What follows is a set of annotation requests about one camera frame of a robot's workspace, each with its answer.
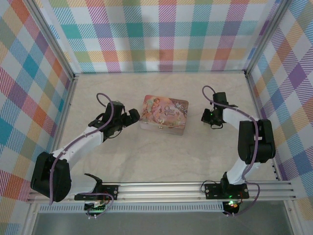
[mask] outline tin box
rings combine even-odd
[[[142,129],[182,135],[186,126],[188,101],[146,95],[140,126]]]

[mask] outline colorful plaid pattern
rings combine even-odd
[[[44,0],[53,9],[48,13],[41,0],[36,1],[74,69],[73,60],[77,61],[81,69],[77,72],[242,70],[253,44],[257,46],[254,35],[270,20],[266,21],[266,9],[274,4],[268,0]],[[56,31],[56,24],[62,32]]]
[[[22,0],[0,0],[0,234],[20,232],[36,156],[50,151],[66,75]]]
[[[263,38],[265,32],[267,31],[269,23],[272,21],[273,17],[275,16],[275,13],[276,13],[277,8],[279,7],[281,1],[282,0],[275,0],[275,3],[274,3],[272,9],[269,12],[269,15],[268,15],[268,17],[267,17],[267,19],[266,19],[266,21],[265,21],[265,23],[264,23],[260,33],[259,33],[259,35],[258,35],[258,38],[255,41],[252,50],[250,51],[250,54],[249,54],[248,59],[247,59],[247,61],[245,63],[245,66],[244,66],[244,70],[247,69],[247,67],[248,67],[248,65],[249,65],[249,63],[250,63],[250,61],[251,61],[251,59],[252,59],[252,57],[253,57],[253,55],[255,53],[255,50],[260,45],[260,42],[262,41],[262,38]]]
[[[313,234],[313,1],[294,0],[250,78],[273,125],[276,161]]]

